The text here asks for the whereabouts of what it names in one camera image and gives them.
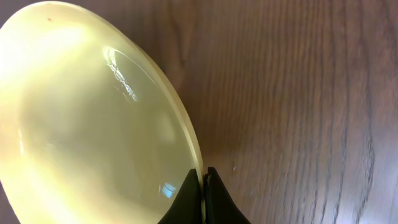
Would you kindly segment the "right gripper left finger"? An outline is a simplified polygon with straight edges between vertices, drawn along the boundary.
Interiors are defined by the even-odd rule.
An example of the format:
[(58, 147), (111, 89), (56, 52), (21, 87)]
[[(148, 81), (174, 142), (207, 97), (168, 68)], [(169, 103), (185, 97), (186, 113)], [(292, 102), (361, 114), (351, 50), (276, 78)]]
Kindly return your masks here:
[(202, 224), (201, 188), (195, 169), (189, 170), (178, 194), (159, 224)]

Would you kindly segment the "yellow plate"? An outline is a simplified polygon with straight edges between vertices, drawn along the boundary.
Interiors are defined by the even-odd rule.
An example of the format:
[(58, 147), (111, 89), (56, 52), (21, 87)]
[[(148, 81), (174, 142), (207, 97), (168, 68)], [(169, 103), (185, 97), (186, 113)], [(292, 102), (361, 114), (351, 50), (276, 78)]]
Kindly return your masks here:
[(115, 26), (38, 2), (1, 27), (1, 183), (21, 223), (159, 223), (203, 164), (185, 108)]

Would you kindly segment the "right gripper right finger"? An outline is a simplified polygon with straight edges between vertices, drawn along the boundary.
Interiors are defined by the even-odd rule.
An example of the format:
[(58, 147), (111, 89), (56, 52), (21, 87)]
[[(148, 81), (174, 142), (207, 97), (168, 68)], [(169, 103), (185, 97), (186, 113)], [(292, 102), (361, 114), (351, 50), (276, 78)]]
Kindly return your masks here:
[(207, 224), (250, 224), (233, 202), (214, 167), (208, 167), (204, 193)]

